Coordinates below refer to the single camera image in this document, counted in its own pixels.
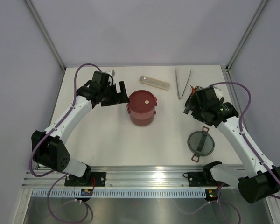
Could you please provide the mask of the dark red lid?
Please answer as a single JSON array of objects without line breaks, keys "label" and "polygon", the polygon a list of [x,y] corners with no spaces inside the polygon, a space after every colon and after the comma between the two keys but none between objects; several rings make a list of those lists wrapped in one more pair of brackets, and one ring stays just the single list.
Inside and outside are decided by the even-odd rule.
[{"label": "dark red lid", "polygon": [[127,111],[144,114],[152,111],[157,106],[157,98],[149,91],[134,91],[129,96]]}]

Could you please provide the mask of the dark red steel bowl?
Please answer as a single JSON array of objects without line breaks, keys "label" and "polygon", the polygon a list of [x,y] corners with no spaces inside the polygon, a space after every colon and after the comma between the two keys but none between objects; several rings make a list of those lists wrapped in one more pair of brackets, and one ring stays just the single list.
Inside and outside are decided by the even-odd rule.
[{"label": "dark red steel bowl", "polygon": [[156,110],[147,113],[136,113],[129,111],[130,120],[137,126],[147,126],[151,124],[155,118]]}]

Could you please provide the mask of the metal tongs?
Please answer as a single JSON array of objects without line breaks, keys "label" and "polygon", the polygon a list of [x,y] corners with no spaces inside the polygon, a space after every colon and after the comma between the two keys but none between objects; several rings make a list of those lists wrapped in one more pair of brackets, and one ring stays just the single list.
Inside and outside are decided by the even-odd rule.
[{"label": "metal tongs", "polygon": [[178,100],[182,100],[185,92],[187,91],[191,75],[192,69],[189,66],[175,67],[175,83]]}]

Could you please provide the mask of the grey transparent lid with handle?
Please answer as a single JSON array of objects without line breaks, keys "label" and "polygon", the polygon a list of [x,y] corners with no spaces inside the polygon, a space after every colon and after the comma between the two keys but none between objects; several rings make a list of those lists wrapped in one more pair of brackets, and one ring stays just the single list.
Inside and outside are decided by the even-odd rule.
[{"label": "grey transparent lid with handle", "polygon": [[208,127],[203,126],[202,130],[194,131],[187,139],[188,148],[193,153],[191,160],[196,163],[199,162],[200,157],[209,156],[214,151],[215,142],[209,130]]}]

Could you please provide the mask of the pink steel bowl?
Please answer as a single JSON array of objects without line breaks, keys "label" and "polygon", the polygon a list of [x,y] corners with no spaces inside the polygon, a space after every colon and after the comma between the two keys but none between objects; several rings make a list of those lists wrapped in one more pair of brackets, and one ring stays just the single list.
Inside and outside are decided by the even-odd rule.
[{"label": "pink steel bowl", "polygon": [[156,110],[157,101],[156,98],[153,99],[143,99],[143,98],[132,98],[127,104],[127,112],[134,111],[136,113],[147,113],[152,110]]}]

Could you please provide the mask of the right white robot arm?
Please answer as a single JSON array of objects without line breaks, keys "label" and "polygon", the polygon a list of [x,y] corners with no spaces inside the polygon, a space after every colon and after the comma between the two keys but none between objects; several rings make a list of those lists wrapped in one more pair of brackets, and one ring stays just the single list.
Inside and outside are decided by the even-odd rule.
[{"label": "right white robot arm", "polygon": [[235,107],[222,101],[217,88],[192,88],[184,113],[190,113],[194,119],[217,128],[229,141],[245,168],[244,172],[240,172],[219,161],[209,163],[202,171],[206,184],[222,182],[237,188],[248,203],[255,203],[279,192],[280,166],[275,166],[262,153],[243,127]]}]

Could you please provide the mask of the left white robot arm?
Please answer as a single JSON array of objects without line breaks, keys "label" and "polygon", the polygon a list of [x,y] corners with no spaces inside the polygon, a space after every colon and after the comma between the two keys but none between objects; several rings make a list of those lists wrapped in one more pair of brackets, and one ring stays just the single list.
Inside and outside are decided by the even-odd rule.
[{"label": "left white robot arm", "polygon": [[73,159],[65,144],[75,127],[96,105],[112,106],[129,102],[125,84],[119,83],[117,92],[114,83],[115,71],[95,71],[91,80],[80,88],[74,88],[72,104],[44,131],[32,134],[32,156],[30,161],[44,165],[52,171],[75,176],[82,186],[91,182],[88,166]]}]

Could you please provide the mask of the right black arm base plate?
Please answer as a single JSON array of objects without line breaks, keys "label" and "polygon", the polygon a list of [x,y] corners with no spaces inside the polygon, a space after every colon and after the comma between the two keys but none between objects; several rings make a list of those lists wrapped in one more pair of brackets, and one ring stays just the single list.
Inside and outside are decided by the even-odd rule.
[{"label": "right black arm base plate", "polygon": [[222,182],[214,180],[209,172],[185,172],[183,177],[188,180],[190,187],[219,187]]}]

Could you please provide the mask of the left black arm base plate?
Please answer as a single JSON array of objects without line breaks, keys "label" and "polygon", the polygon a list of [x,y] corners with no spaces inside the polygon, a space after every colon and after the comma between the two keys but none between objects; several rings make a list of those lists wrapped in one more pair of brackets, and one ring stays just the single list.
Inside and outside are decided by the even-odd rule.
[{"label": "left black arm base plate", "polygon": [[104,187],[106,180],[106,172],[88,172],[82,177],[69,175],[66,177],[64,185],[66,187]]}]

